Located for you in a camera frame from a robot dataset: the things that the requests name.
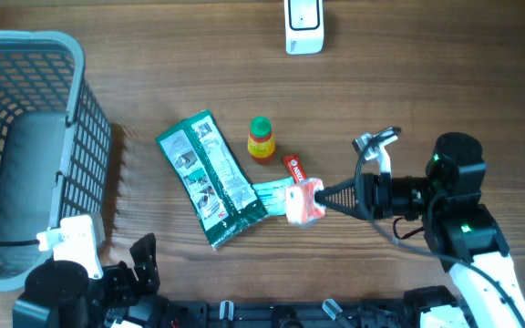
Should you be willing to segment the teal wet wipes pack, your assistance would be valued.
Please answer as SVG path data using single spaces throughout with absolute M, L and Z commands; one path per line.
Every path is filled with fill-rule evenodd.
M 261 200 L 269 216 L 286 213 L 285 190 L 294 184 L 293 177 L 253 184 L 252 188 Z

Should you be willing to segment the red tissue packet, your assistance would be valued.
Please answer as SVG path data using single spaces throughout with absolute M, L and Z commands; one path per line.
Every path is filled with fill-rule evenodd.
M 323 181 L 317 178 L 288 186 L 285 189 L 285 214 L 288 222 L 292 225 L 306 226 L 323 218 L 326 207 L 314 199 L 315 194 L 323 189 Z

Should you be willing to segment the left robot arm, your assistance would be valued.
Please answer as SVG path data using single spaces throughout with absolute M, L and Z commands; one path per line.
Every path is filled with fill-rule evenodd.
M 20 328 L 159 327 L 168 300 L 157 295 L 160 277 L 156 238 L 150 233 L 129 252 L 132 268 L 121 261 L 90 279 L 74 261 L 48 260 L 29 273 L 15 301 L 12 325 Z

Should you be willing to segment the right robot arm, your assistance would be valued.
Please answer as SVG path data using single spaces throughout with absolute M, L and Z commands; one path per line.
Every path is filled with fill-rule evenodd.
M 353 142 L 351 179 L 314 193 L 330 210 L 368 221 L 404 251 L 440 261 L 479 327 L 525 327 L 525 300 L 510 247 L 481 203 L 487 165 L 478 140 L 441 135 L 423 177 L 392 175 L 386 146 L 400 129 L 365 133 Z

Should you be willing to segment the green 3M gloves package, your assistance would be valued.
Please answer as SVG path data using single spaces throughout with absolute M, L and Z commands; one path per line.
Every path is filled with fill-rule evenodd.
M 214 250 L 268 216 L 209 110 L 181 120 L 156 142 Z

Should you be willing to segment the red Nescafe stick sachet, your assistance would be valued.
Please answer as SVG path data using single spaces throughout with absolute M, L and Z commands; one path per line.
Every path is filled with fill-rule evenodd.
M 282 158 L 284 166 L 288 169 L 295 183 L 303 182 L 307 175 L 303 170 L 300 159 L 297 155 L 287 155 Z

